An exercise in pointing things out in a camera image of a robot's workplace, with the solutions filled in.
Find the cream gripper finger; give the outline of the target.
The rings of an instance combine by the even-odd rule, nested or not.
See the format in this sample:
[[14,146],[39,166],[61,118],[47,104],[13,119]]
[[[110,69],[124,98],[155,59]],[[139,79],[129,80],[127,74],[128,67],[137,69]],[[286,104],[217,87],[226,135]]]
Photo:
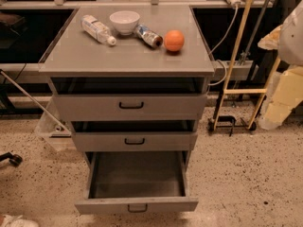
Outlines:
[[276,129],[302,101],[303,67],[292,65],[282,74],[274,73],[258,125],[264,130]]

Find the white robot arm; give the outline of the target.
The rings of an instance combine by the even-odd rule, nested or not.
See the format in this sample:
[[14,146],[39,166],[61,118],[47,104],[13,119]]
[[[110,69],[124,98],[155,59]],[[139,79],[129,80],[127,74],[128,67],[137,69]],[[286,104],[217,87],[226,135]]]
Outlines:
[[303,101],[303,1],[276,27],[258,42],[258,47],[276,50],[277,57],[289,64],[277,81],[276,88],[261,110],[259,125],[273,130],[282,125]]

